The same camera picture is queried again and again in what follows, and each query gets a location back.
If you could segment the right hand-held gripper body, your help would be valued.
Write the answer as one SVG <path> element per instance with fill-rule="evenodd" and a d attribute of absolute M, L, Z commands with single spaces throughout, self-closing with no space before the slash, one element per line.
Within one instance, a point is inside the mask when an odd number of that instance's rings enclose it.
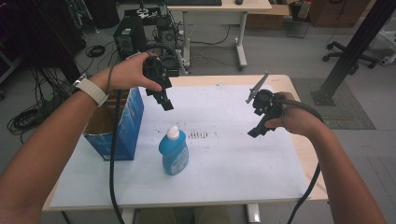
<path fill-rule="evenodd" d="M 277 119 L 282 115 L 282 104 L 277 103 L 279 96 L 269 90 L 262 90 L 262 85 L 269 77 L 269 73 L 265 72 L 264 76 L 258 83 L 249 90 L 249 96 L 246 103 L 253 102 L 254 113 L 262 116 L 264 120 Z"/>

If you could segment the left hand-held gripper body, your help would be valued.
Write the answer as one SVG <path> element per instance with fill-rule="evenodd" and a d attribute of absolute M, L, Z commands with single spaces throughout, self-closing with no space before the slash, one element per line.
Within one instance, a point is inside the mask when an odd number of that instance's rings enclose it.
<path fill-rule="evenodd" d="M 163 90 L 171 88 L 172 84 L 166 74 L 166 69 L 162 65 L 162 61 L 157 56 L 149 56 L 143 64 L 143 75 L 160 84 Z"/>

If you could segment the blue cardboard box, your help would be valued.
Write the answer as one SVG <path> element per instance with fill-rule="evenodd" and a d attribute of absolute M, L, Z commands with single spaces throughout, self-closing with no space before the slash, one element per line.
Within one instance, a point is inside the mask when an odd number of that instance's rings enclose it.
<path fill-rule="evenodd" d="M 117 92 L 97 107 L 90 118 L 84 137 L 105 160 L 110 160 L 114 130 Z M 120 118 L 115 150 L 116 161 L 132 161 L 144 112 L 144 103 L 138 88 L 123 91 L 120 100 Z"/>

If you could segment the blue bottle with white cap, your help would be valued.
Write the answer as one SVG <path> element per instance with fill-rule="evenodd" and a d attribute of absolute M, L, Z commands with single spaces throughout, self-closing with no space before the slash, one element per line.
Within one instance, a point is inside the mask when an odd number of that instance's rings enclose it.
<path fill-rule="evenodd" d="M 159 144 L 163 155 L 163 169 L 168 175 L 177 175 L 189 162 L 186 134 L 177 126 L 171 127 Z"/>

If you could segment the person's left hand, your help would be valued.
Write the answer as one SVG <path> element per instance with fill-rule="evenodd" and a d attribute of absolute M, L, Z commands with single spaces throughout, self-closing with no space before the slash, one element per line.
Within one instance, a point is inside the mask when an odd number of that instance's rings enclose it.
<path fill-rule="evenodd" d="M 90 81 L 100 87 L 105 93 L 112 90 L 127 90 L 133 87 L 144 87 L 152 91 L 161 91 L 162 86 L 143 75 L 143 63 L 150 57 L 147 52 L 139 53 L 127 60 L 107 68 Z"/>

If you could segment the person's right hand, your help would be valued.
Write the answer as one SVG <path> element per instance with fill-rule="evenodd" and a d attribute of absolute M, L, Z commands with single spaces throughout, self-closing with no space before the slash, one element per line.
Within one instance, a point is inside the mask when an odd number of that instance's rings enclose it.
<path fill-rule="evenodd" d="M 264 123 L 266 128 L 274 129 L 283 127 L 291 133 L 305 137 L 310 136 L 316 129 L 323 125 L 322 121 L 305 110 L 290 92 L 281 91 L 281 98 L 286 101 L 283 115 L 277 119 L 270 119 Z"/>

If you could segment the open computer case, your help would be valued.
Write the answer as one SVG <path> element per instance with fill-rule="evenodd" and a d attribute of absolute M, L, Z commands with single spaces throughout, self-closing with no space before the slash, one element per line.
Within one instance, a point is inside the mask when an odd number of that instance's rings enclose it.
<path fill-rule="evenodd" d="M 160 59 L 169 77 L 179 76 L 179 62 L 176 54 L 176 28 L 169 15 L 160 16 L 156 22 L 157 42 L 163 47 Z"/>

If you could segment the black computer tower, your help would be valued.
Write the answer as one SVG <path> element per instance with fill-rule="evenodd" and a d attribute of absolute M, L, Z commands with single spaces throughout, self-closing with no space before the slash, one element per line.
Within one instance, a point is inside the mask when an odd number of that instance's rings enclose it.
<path fill-rule="evenodd" d="M 147 46 L 143 21 L 139 16 L 125 16 L 113 35 L 118 54 L 123 61 Z"/>

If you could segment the wristwatch with white band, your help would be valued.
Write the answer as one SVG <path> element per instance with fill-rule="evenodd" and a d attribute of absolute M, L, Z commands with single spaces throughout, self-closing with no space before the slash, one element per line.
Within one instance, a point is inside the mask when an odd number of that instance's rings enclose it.
<path fill-rule="evenodd" d="M 86 75 L 80 76 L 73 83 L 73 86 L 88 94 L 98 106 L 101 106 L 107 100 L 108 95 L 99 86 L 91 82 Z"/>

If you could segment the black keyboard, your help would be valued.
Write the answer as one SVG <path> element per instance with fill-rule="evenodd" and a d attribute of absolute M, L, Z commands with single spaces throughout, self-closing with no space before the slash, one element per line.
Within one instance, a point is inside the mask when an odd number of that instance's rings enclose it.
<path fill-rule="evenodd" d="M 164 0 L 168 6 L 187 6 L 187 7 L 220 7 L 221 0 Z"/>

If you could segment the brown cardboard box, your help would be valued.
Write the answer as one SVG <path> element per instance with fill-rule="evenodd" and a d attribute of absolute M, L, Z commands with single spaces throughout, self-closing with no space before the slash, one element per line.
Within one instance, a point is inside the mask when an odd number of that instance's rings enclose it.
<path fill-rule="evenodd" d="M 266 11 L 251 11 L 247 14 L 248 29 L 278 30 L 283 27 L 286 16 L 289 16 L 288 5 L 272 5 Z"/>

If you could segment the white-legged desk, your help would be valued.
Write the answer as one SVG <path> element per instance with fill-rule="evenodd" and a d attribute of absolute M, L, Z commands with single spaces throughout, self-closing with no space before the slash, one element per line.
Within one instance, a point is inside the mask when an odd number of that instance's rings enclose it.
<path fill-rule="evenodd" d="M 234 45 L 240 70 L 248 66 L 243 46 L 248 13 L 266 13 L 272 9 L 269 0 L 164 0 L 164 4 L 171 12 L 182 13 L 184 30 L 189 19 L 194 24 L 238 25 L 239 34 Z"/>

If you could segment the person's legs in khaki pants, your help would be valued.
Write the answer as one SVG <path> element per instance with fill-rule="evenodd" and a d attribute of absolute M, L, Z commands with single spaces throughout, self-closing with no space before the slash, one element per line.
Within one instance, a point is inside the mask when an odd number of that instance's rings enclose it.
<path fill-rule="evenodd" d="M 232 224 L 226 206 L 141 209 L 138 224 Z"/>

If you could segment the brown wooden cabinet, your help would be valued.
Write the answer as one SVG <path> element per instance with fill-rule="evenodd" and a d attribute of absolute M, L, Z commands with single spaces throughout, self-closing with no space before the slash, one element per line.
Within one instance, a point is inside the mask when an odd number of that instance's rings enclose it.
<path fill-rule="evenodd" d="M 309 18 L 314 27 L 350 28 L 366 16 L 376 0 L 312 0 Z"/>

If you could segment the black metal post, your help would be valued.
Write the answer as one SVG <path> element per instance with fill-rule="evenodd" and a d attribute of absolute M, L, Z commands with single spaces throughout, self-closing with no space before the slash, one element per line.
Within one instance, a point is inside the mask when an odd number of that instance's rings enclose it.
<path fill-rule="evenodd" d="M 386 21 L 396 10 L 396 0 L 376 0 L 367 17 L 353 35 L 346 50 L 317 91 L 311 96 L 316 105 L 332 105 L 336 90 L 347 77 L 349 70 L 358 61 L 365 49 L 374 40 Z"/>

